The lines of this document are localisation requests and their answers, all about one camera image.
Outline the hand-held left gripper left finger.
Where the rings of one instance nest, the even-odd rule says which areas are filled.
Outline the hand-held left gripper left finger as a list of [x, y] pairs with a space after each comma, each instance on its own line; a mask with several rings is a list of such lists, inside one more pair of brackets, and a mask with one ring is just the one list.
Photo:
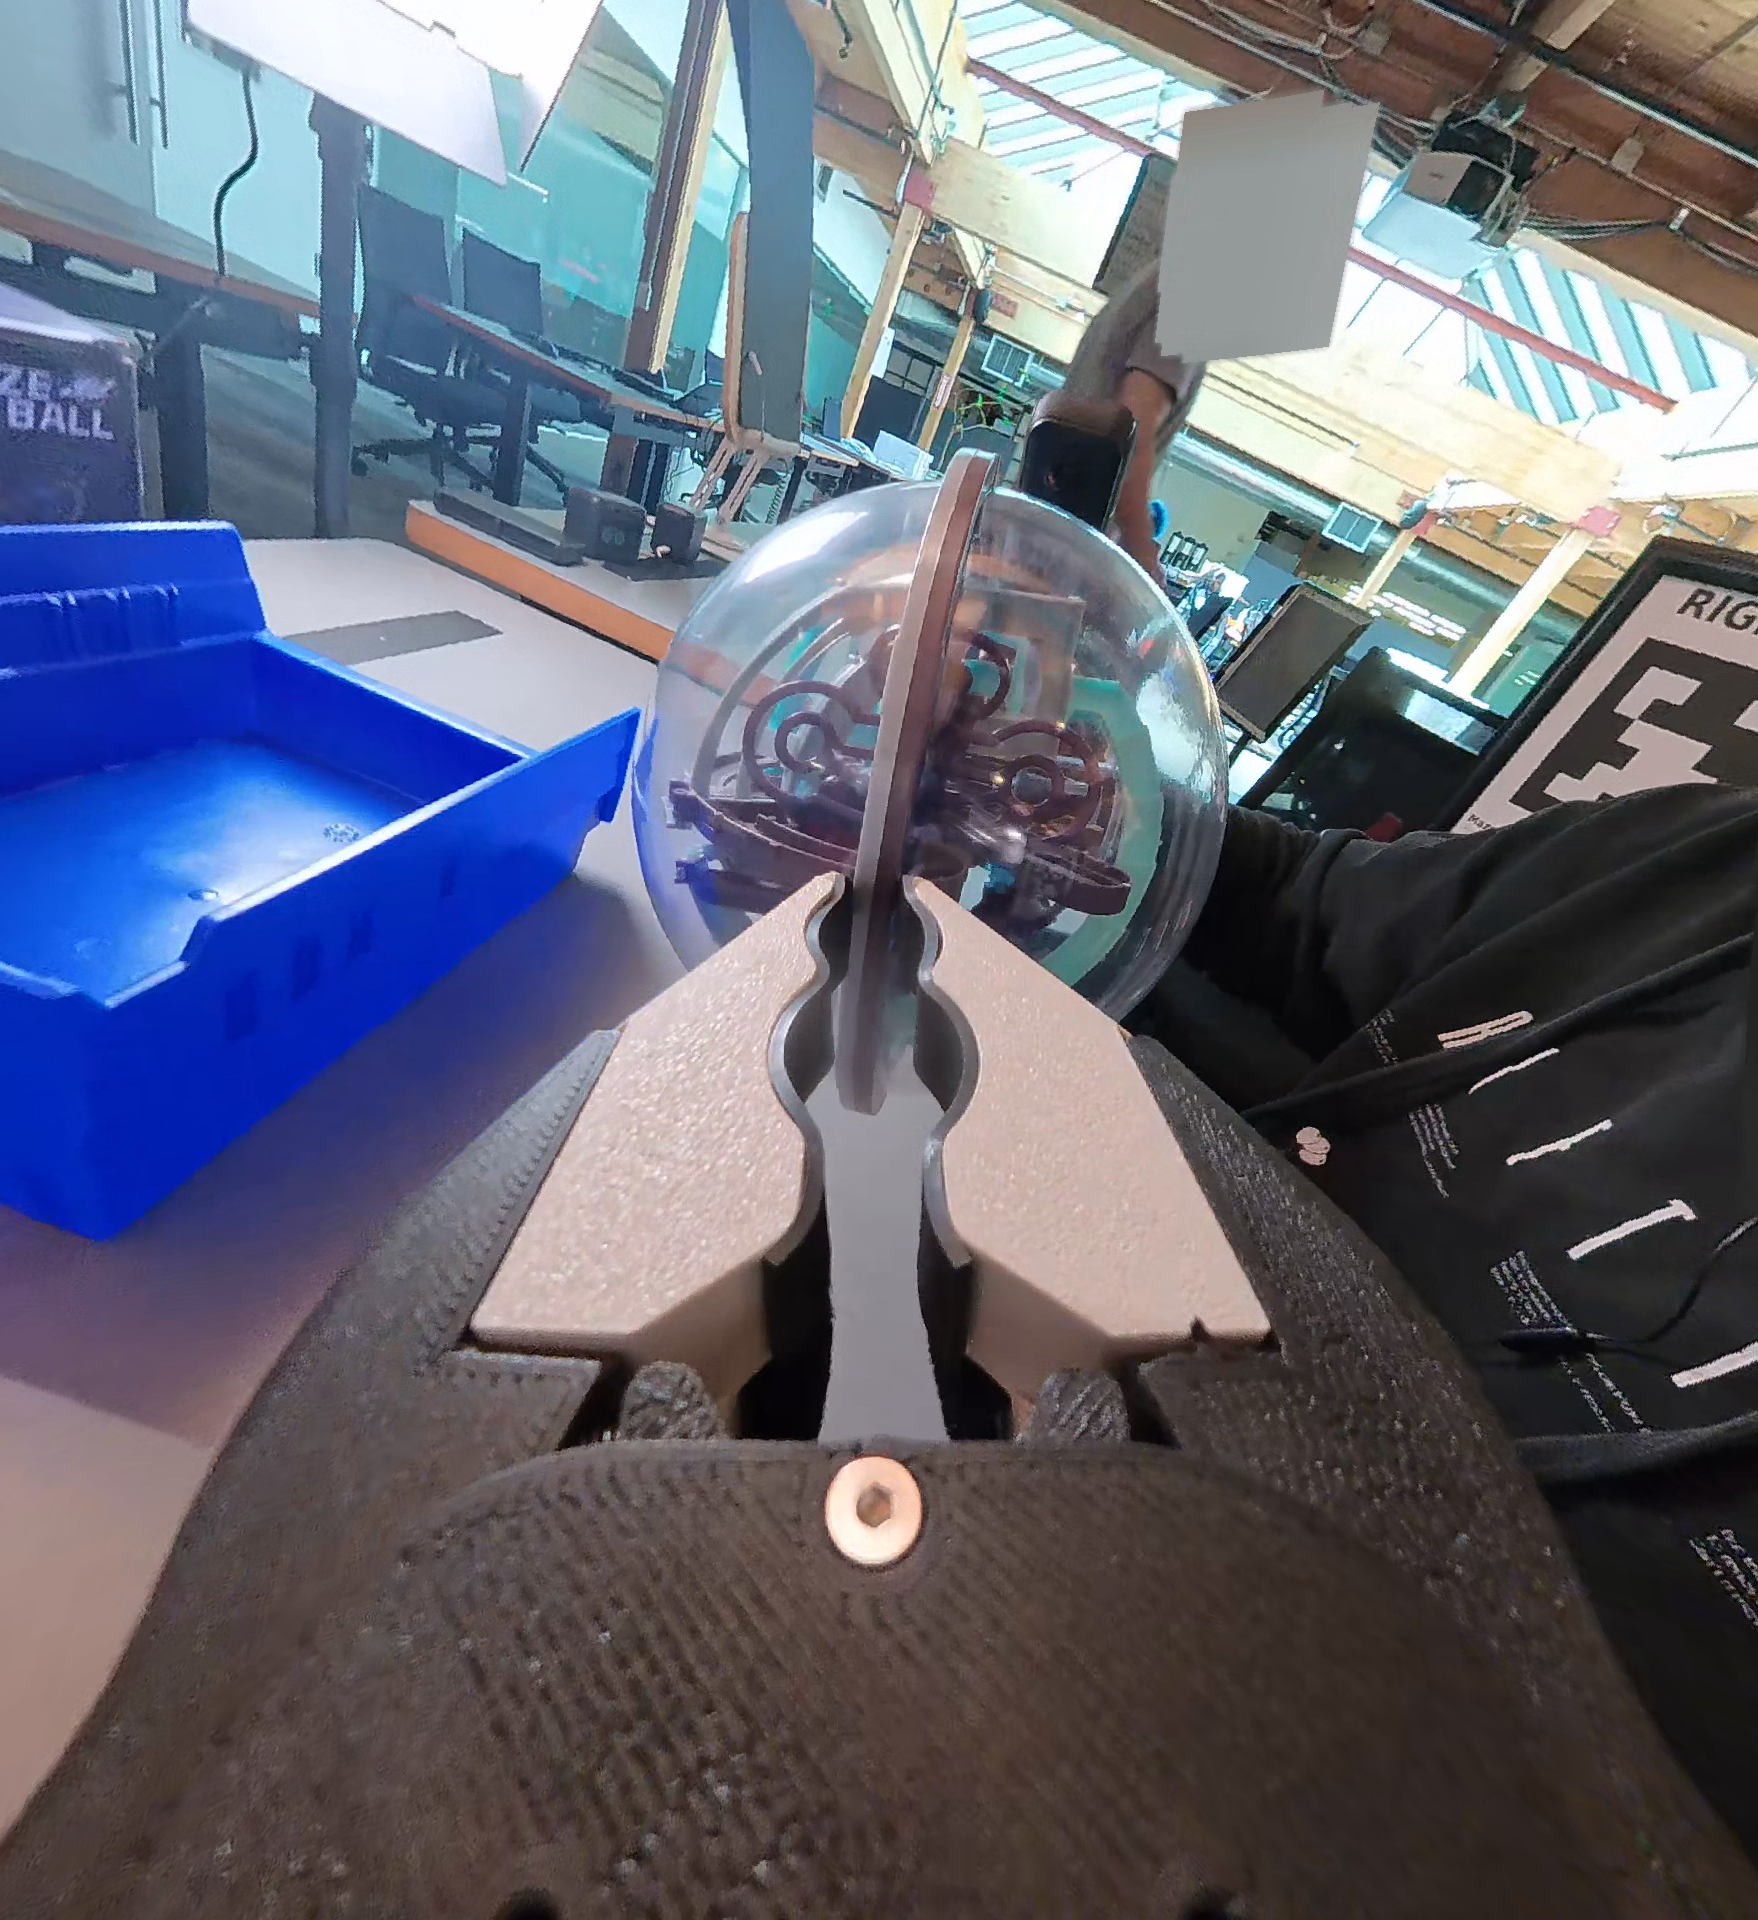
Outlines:
[[475, 1306], [488, 1355], [698, 1376], [746, 1436], [816, 1436], [832, 1334], [816, 877], [638, 1008]]

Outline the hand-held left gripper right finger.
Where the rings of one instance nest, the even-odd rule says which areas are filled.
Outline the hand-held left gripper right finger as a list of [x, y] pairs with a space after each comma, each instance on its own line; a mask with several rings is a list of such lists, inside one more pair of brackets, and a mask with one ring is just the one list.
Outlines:
[[921, 879], [914, 1068], [920, 1308], [936, 1380], [1010, 1396], [1195, 1345], [1254, 1351], [1271, 1319], [1123, 1029]]

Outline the clear plastic maze ball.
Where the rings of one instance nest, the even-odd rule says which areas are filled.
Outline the clear plastic maze ball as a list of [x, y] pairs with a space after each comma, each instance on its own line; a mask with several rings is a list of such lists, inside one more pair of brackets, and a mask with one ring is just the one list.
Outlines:
[[1223, 722], [1164, 589], [961, 454], [756, 542], [680, 625], [633, 778], [642, 868], [698, 966], [843, 877], [827, 1176], [896, 1134], [918, 1263], [939, 1104], [914, 1068], [921, 879], [1121, 1026], [1211, 891]]

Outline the blue plastic bin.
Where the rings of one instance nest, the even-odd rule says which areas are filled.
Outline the blue plastic bin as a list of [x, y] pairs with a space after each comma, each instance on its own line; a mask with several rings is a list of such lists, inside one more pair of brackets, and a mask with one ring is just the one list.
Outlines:
[[0, 526], [0, 1204], [148, 1214], [569, 879], [640, 722], [531, 751], [292, 645], [228, 525]]

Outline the person's right forearm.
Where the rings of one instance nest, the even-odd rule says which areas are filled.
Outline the person's right forearm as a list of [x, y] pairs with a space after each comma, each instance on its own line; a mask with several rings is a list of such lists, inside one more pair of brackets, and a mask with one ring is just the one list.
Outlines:
[[1435, 971], [1481, 854], [1470, 836], [1379, 844], [1229, 810], [1211, 891], [1131, 1034], [1238, 1112], [1295, 1091]]

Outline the black charger block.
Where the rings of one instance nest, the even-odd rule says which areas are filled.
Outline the black charger block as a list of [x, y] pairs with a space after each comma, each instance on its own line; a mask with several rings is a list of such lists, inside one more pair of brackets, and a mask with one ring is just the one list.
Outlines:
[[564, 530], [588, 561], [625, 571], [690, 575], [701, 566], [708, 512], [662, 502], [647, 510], [623, 493], [575, 486], [566, 496]]

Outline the ceiling projector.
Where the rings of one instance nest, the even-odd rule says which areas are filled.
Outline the ceiling projector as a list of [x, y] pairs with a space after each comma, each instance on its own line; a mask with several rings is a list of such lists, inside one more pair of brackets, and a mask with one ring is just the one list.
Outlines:
[[1498, 262], [1539, 173], [1539, 148], [1484, 115], [1439, 123], [1363, 224], [1363, 241], [1422, 273], [1463, 283]]

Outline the person's black sweatshirt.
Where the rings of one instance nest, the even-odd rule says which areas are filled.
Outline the person's black sweatshirt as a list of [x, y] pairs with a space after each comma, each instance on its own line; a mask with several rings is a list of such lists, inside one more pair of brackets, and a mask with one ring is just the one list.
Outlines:
[[1246, 1112], [1459, 1345], [1758, 1866], [1758, 789], [1479, 833], [1435, 971]]

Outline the grey desk with wooden edge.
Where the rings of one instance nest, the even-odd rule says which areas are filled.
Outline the grey desk with wooden edge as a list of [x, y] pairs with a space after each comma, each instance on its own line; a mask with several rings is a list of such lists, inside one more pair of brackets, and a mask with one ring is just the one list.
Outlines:
[[409, 502], [406, 533], [428, 559], [650, 662], [666, 657], [680, 625], [715, 585], [715, 578], [628, 579], [596, 559], [554, 566], [439, 514], [424, 498]]

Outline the flat black box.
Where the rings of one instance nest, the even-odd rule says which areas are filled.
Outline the flat black box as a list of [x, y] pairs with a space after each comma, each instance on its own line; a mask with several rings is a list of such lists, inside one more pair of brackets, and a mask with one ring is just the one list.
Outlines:
[[581, 542], [563, 540], [561, 533], [516, 510], [494, 512], [478, 501], [443, 494], [433, 501], [431, 512], [458, 533], [484, 537], [544, 567], [570, 569], [587, 559]]

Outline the black framed tag sign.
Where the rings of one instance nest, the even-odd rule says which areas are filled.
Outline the black framed tag sign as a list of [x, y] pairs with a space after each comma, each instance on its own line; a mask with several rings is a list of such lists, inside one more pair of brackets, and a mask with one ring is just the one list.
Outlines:
[[1650, 789], [1758, 789], [1758, 555], [1652, 540], [1485, 748], [1442, 829]]

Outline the black strip on table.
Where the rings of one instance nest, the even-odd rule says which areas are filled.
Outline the black strip on table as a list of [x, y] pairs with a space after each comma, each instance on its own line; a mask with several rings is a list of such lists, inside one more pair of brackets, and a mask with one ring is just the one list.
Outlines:
[[321, 659], [340, 665], [363, 665], [377, 659], [397, 659], [413, 654], [454, 648], [465, 641], [498, 638], [502, 632], [481, 617], [449, 612], [411, 612], [402, 616], [348, 621], [282, 638]]

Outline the bright light panel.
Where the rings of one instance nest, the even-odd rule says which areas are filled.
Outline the bright light panel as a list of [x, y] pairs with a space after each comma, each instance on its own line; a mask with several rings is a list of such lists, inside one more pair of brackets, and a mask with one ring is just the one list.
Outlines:
[[188, 2], [201, 41], [465, 173], [527, 167], [599, 2]]

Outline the dark blue cardboard box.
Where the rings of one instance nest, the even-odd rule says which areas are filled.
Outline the dark blue cardboard box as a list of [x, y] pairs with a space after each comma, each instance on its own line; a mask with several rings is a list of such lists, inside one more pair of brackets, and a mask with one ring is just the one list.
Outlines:
[[0, 525], [139, 520], [138, 416], [128, 338], [0, 283]]

